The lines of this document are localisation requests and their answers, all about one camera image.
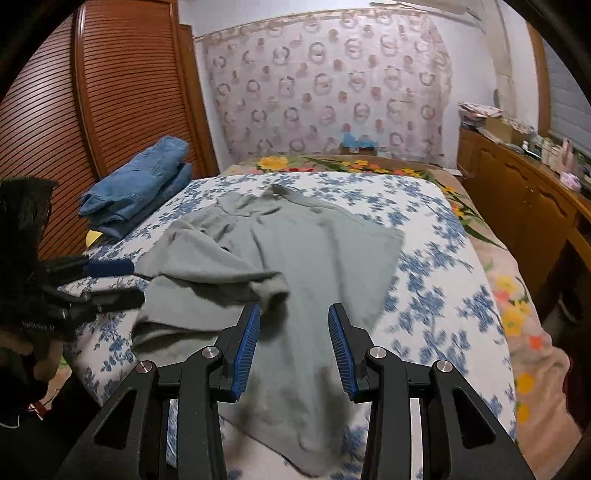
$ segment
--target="wooden cabinet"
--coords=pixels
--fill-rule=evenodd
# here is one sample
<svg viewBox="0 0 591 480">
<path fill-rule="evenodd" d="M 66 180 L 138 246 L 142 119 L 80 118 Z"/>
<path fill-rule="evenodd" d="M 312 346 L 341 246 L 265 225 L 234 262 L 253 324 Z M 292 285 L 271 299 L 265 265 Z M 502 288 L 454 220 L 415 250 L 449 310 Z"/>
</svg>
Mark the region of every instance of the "wooden cabinet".
<svg viewBox="0 0 591 480">
<path fill-rule="evenodd" d="M 530 293 L 535 295 L 566 244 L 576 208 L 543 180 L 532 189 L 527 205 L 514 256 Z"/>
<path fill-rule="evenodd" d="M 201 83 L 197 71 L 197 59 L 195 58 L 195 43 L 191 25 L 178 26 L 178 43 L 181 59 L 183 61 L 183 74 L 187 85 L 187 97 L 191 107 L 193 123 L 197 132 L 198 145 L 196 154 L 205 166 L 207 176 L 214 177 L 220 173 L 217 166 L 217 157 L 213 149 L 212 136 L 207 123 Z"/>
<path fill-rule="evenodd" d="M 502 162 L 497 153 L 488 145 L 475 149 L 473 193 L 476 197 L 475 205 L 483 218 L 486 219 L 494 232 L 504 221 L 504 212 L 497 208 L 501 198 L 499 185 L 502 177 Z"/>
<path fill-rule="evenodd" d="M 499 195 L 495 210 L 501 219 L 494 232 L 516 258 L 528 202 L 534 192 L 534 176 L 508 155 L 501 158 L 500 164 L 497 184 Z"/>
<path fill-rule="evenodd" d="M 89 0 L 76 12 L 77 100 L 102 177 L 164 135 L 187 141 L 195 178 L 216 174 L 203 161 L 191 114 L 176 3 Z"/>
<path fill-rule="evenodd" d="M 474 132 L 461 130 L 458 164 L 470 175 L 466 191 L 517 260 L 535 299 L 567 242 L 577 207 L 537 165 Z"/>
<path fill-rule="evenodd" d="M 78 217 L 80 198 L 99 179 L 76 110 L 71 36 L 68 17 L 0 103 L 0 179 L 35 176 L 60 183 L 39 246 L 42 259 L 84 251 L 88 228 Z"/>
</svg>

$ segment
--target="bed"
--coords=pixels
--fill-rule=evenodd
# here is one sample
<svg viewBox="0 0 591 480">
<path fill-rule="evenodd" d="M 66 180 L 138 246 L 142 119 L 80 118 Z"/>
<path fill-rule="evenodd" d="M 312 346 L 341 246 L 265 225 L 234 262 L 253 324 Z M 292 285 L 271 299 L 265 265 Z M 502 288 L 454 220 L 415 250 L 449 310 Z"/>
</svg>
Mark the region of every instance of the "bed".
<svg viewBox="0 0 591 480">
<path fill-rule="evenodd" d="M 401 168 L 375 157 L 266 157 L 231 167 L 220 177 L 195 180 L 117 244 L 89 254 L 137 260 L 175 218 L 239 191 L 259 194 L 280 183 L 336 203 L 406 234 L 398 271 L 372 332 L 376 345 L 407 361 L 448 359 L 487 402 L 515 439 L 538 478 L 550 478 L 580 438 L 566 412 L 565 354 L 552 347 L 535 313 L 515 260 L 480 218 L 461 185 L 445 171 Z M 359 246 L 360 255 L 363 246 Z M 85 279 L 68 291 L 147 285 L 136 277 Z M 84 325 L 66 358 L 101 404 L 135 363 L 130 330 L 136 312 L 106 314 Z M 413 404 L 413 478 L 421 478 L 418 407 Z M 175 464 L 176 410 L 171 408 L 168 462 Z M 361 474 L 369 410 L 359 406 L 343 432 L 342 462 L 324 478 Z M 271 449 L 220 421 L 226 464 L 234 479 L 302 478 Z"/>
</svg>

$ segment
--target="wooden wardrobe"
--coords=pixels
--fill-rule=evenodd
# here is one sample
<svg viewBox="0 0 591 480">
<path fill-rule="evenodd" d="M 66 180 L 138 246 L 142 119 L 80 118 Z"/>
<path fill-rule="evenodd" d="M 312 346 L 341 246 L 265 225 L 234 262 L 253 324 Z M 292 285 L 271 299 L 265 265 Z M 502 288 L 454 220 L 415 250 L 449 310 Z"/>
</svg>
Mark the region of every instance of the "wooden wardrobe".
<svg viewBox="0 0 591 480">
<path fill-rule="evenodd" d="M 192 49 L 176 0 L 90 0 L 29 60 L 0 104 L 0 179 L 59 181 L 41 258 L 84 250 L 81 195 L 163 135 L 194 178 L 219 173 Z"/>
</svg>

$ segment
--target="cardboard box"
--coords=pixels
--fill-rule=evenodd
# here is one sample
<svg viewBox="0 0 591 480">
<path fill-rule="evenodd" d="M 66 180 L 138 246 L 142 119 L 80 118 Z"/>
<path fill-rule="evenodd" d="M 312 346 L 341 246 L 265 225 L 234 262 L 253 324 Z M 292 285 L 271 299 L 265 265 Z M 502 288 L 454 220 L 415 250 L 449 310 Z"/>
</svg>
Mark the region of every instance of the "cardboard box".
<svg viewBox="0 0 591 480">
<path fill-rule="evenodd" d="M 493 118 L 491 116 L 487 117 L 484 128 L 503 142 L 518 146 L 521 146 L 523 140 L 527 140 L 529 138 L 529 134 L 523 134 L 517 131 L 512 126 L 503 122 L 502 118 Z"/>
</svg>

